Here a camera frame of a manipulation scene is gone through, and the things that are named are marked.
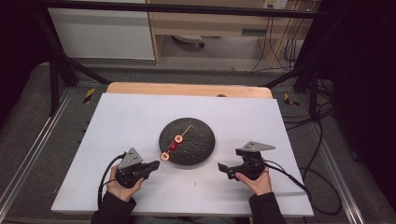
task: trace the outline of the hand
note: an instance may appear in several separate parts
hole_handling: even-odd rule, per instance
[[[251,180],[247,176],[242,175],[241,173],[236,173],[235,176],[241,182],[246,184],[250,188],[250,190],[257,196],[272,192],[271,177],[269,174],[269,168],[267,166],[265,166],[262,174],[256,180]]]
[[[115,165],[113,167],[111,167],[111,173],[110,173],[110,179],[109,180],[114,180],[116,179],[116,173],[117,173],[117,169],[119,168],[118,165]],[[141,189],[142,187],[142,183],[143,183],[143,178],[140,178],[136,184],[134,184],[134,187],[131,189],[127,189],[123,186],[121,186],[119,184],[119,182],[117,182],[117,180],[108,182],[106,184],[107,187],[107,191],[109,193],[111,193],[112,195],[116,196],[117,198],[125,201],[125,202],[129,202],[129,200],[131,200],[132,195],[134,195],[138,190]]]

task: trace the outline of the wooden board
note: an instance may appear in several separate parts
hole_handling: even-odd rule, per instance
[[[246,97],[272,99],[272,93],[268,88],[246,86],[218,86],[218,85],[190,85],[190,84],[159,84],[138,82],[114,82],[111,83],[108,93],[129,94],[160,94],[160,95],[196,95]]]

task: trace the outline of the wire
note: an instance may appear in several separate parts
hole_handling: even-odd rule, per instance
[[[107,174],[108,170],[110,170],[110,168],[111,168],[111,166],[113,165],[113,163],[114,163],[116,160],[119,160],[119,159],[124,158],[125,155],[126,155],[126,152],[124,152],[122,155],[119,155],[118,157],[114,158],[113,161],[111,161],[111,163],[107,166],[107,168],[106,168],[106,170],[105,170],[105,173],[104,173],[103,176],[102,176],[102,180],[101,180],[101,182],[100,182],[99,189],[98,189],[98,208],[99,208],[99,209],[100,209],[100,206],[102,205],[102,192],[103,192],[103,187],[105,186],[105,184],[104,184],[103,182],[105,182],[106,174]]]
[[[296,8],[297,8],[297,6],[298,6],[298,2],[299,2],[299,0],[297,0],[296,2],[295,2],[295,4],[294,4],[294,8],[293,8],[293,10],[296,10]],[[291,51],[290,51],[290,56],[289,56],[289,58],[291,58],[291,55],[292,54],[294,54],[294,57],[293,57],[293,60],[294,61],[296,61],[296,46],[297,46],[297,42],[294,40],[295,39],[295,36],[297,35],[297,32],[298,32],[298,30],[300,29],[300,26],[301,26],[301,24],[298,26],[298,28],[294,31],[294,35],[292,35],[293,36],[293,38],[291,39],[291,41],[290,41],[290,45],[289,45],[289,40],[288,40],[288,43],[286,44],[286,47],[285,48],[283,48],[285,51],[284,51],[284,57],[285,57],[285,60],[288,62],[288,65],[289,65],[289,71],[291,71],[291,68],[293,67],[294,68],[294,66],[291,66],[291,60],[288,60],[287,58],[287,49],[288,48],[290,48],[291,49]]]
[[[269,168],[271,168],[273,170],[276,170],[276,171],[280,172],[283,175],[286,175],[294,184],[296,184],[298,187],[300,187],[300,189],[305,191],[306,195],[308,196],[308,200],[312,201],[311,191],[306,186],[304,186],[304,184],[300,183],[296,178],[294,178],[294,176],[289,175],[285,170],[283,170],[283,168],[280,165],[278,165],[280,168],[272,166],[272,165],[270,165],[268,163],[266,163],[265,166],[267,166],[267,167],[269,167]]]
[[[327,180],[323,175],[321,175],[321,174],[318,173],[317,171],[315,171],[315,170],[313,170],[313,169],[310,168],[310,166],[312,165],[312,162],[314,161],[315,157],[316,157],[317,154],[318,154],[318,150],[320,149],[321,142],[322,142],[322,139],[323,139],[323,128],[322,128],[322,125],[321,125],[320,120],[323,119],[324,117],[330,115],[330,114],[332,113],[332,107],[326,108],[326,109],[324,109],[324,110],[323,110],[322,108],[323,108],[323,106],[328,105],[328,104],[330,104],[330,103],[331,103],[331,102],[327,102],[327,103],[321,105],[321,106],[319,107],[319,109],[318,109],[318,125],[319,125],[319,130],[320,130],[318,145],[317,145],[317,147],[316,147],[316,149],[315,149],[315,152],[314,152],[313,156],[311,157],[311,159],[310,159],[308,165],[307,165],[306,167],[300,167],[299,169],[300,169],[300,170],[304,170],[304,173],[303,173],[303,180],[305,180],[306,174],[307,174],[307,172],[309,171],[309,172],[312,172],[312,173],[314,173],[315,175],[319,176],[323,181],[325,181],[325,182],[332,188],[332,190],[335,192],[335,195],[336,195],[337,200],[338,200],[338,207],[337,207],[337,209],[336,209],[335,211],[331,211],[331,212],[329,212],[329,211],[324,211],[323,209],[320,209],[320,208],[318,208],[317,206],[315,206],[314,204],[312,204],[312,202],[311,202],[311,205],[312,205],[312,207],[313,207],[315,210],[317,210],[318,212],[320,212],[320,213],[322,213],[322,214],[325,214],[325,215],[328,215],[328,216],[335,216],[335,215],[339,214],[340,211],[341,211],[341,209],[342,209],[342,200],[341,200],[341,196],[340,196],[338,190],[337,190],[337,189],[335,188],[335,186],[334,186],[329,180]],[[296,128],[296,127],[299,127],[299,126],[301,126],[301,125],[304,125],[304,124],[306,124],[307,122],[310,122],[310,121],[312,121],[312,118],[305,119],[305,120],[302,120],[302,121],[290,121],[290,123],[293,123],[293,122],[294,122],[294,123],[298,123],[296,126],[293,126],[293,127],[292,127],[292,128]]]
[[[265,51],[265,41],[267,39],[267,30],[268,30],[268,25],[270,23],[270,18],[268,17],[268,21],[267,21],[267,26],[265,27],[265,34],[264,34],[264,43],[263,43],[263,47],[262,47],[262,55],[260,56],[259,61],[256,63],[256,65],[253,67],[253,69],[249,72],[250,74],[255,73],[253,72],[254,69],[256,69],[256,67],[259,65],[259,63],[262,61],[262,56],[264,55],[264,51]]]
[[[318,109],[318,126],[319,126],[319,131],[320,131],[319,140],[318,140],[318,145],[317,145],[317,148],[316,148],[315,151],[314,151],[313,156],[311,157],[311,160],[309,161],[308,165],[306,166],[307,169],[305,170],[305,172],[304,172],[304,174],[303,174],[303,180],[305,179],[306,172],[308,171],[308,169],[309,169],[310,166],[312,165],[312,162],[314,161],[314,159],[315,159],[315,157],[317,156],[317,154],[318,154],[318,152],[319,152],[319,149],[320,149],[320,145],[321,145],[321,142],[322,142],[322,139],[323,139],[323,128],[322,128],[321,121],[320,121],[320,120],[321,120],[320,111],[321,111],[321,108],[322,108],[323,106],[327,105],[327,104],[321,105],[321,106],[319,107],[319,109]]]
[[[355,2],[356,0],[351,0],[350,1],[350,4],[349,4],[349,6],[346,8],[346,10],[343,12],[343,14],[340,16],[340,18],[338,19],[338,21],[335,23],[335,25],[330,29],[330,31],[326,34],[326,35],[324,35],[320,40],[319,40],[319,42],[314,46],[314,48],[303,58],[303,59],[301,59],[300,60],[300,64],[302,64],[302,63],[305,63],[305,61],[325,42],[325,40],[327,39],[327,38],[329,38],[329,36],[332,34],[332,32],[335,30],[335,28],[338,26],[338,24],[341,22],[341,20],[345,17],[345,15],[347,14],[347,12],[349,11],[349,9],[352,7],[352,5],[353,5],[353,3]]]
[[[312,172],[315,175],[317,175],[318,177],[320,177],[324,182],[326,182],[330,186],[330,188],[332,188],[332,190],[334,191],[334,193],[335,193],[335,195],[337,197],[337,200],[338,200],[338,207],[333,212],[324,211],[324,210],[318,208],[317,206],[315,206],[314,204],[311,203],[312,207],[314,209],[316,209],[318,212],[320,212],[322,214],[325,214],[325,215],[328,215],[328,216],[335,216],[335,215],[339,214],[341,212],[341,209],[342,209],[342,199],[341,199],[340,193],[335,188],[335,186],[332,183],[330,183],[330,181],[327,180],[326,177],[324,177],[323,175],[321,175],[320,173],[318,173],[317,171],[315,171],[313,169],[310,169],[310,168],[307,168],[307,167],[299,167],[299,169],[300,170],[304,170],[305,172],[307,172],[307,171]]]
[[[272,37],[271,37],[271,36],[272,36],[272,28],[273,28],[273,27],[274,27],[274,17],[271,17],[270,49],[271,49],[271,51],[273,52],[273,54],[274,54],[274,56],[275,56],[277,62],[279,63],[279,65],[280,65],[283,69],[288,70],[287,67],[284,67],[284,66],[282,65],[282,63],[280,62],[279,58],[277,57],[277,55],[276,55],[276,53],[275,53],[275,51],[274,51],[274,49],[273,49],[273,47],[272,47],[272,43],[271,43]]]
[[[277,164],[277,163],[274,162],[274,161],[267,161],[267,160],[264,160],[264,162],[271,162],[271,163],[277,165],[282,171],[286,172],[285,169],[283,169],[283,167],[282,167],[281,165]]]
[[[286,47],[285,47],[284,55],[285,55],[285,59],[288,61],[289,67],[291,67],[291,61],[295,62],[297,60],[297,56],[296,56],[297,40],[295,38],[296,38],[303,22],[304,22],[304,20],[300,20],[300,23],[297,25],[297,27],[293,31],[293,34],[291,35],[291,39],[288,40],[288,43],[286,44]]]
[[[298,115],[298,116],[282,116],[282,119],[300,119],[300,118],[309,118],[310,115]]]
[[[250,74],[252,74],[252,73],[257,73],[257,72],[260,72],[260,71],[276,70],[276,69],[285,69],[285,68],[284,68],[284,67],[276,67],[276,68],[263,68],[263,69],[256,70],[256,71],[254,71],[254,72],[250,72]]]
[[[115,178],[115,179],[109,180],[109,181],[107,181],[106,183],[104,183],[104,184],[102,185],[102,187],[104,187],[106,184],[108,184],[108,183],[110,183],[110,182],[113,182],[113,181],[115,181],[115,180],[118,180],[118,179]]]

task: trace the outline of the white table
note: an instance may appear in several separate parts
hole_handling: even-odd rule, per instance
[[[234,150],[249,140],[275,146],[262,152],[264,158],[276,161],[302,182],[276,100],[104,93],[51,210],[64,214],[97,210],[97,189],[108,164],[130,147],[144,162],[159,161],[160,133],[180,118],[208,124],[216,136],[215,149],[205,162],[193,167],[162,161],[134,195],[134,215],[250,216],[252,193],[218,169],[218,162],[242,164]],[[285,217],[313,216],[299,187],[277,171],[270,175]]]

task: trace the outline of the white cabinet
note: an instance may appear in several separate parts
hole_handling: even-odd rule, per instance
[[[147,12],[49,8],[49,14],[70,57],[154,60]]]

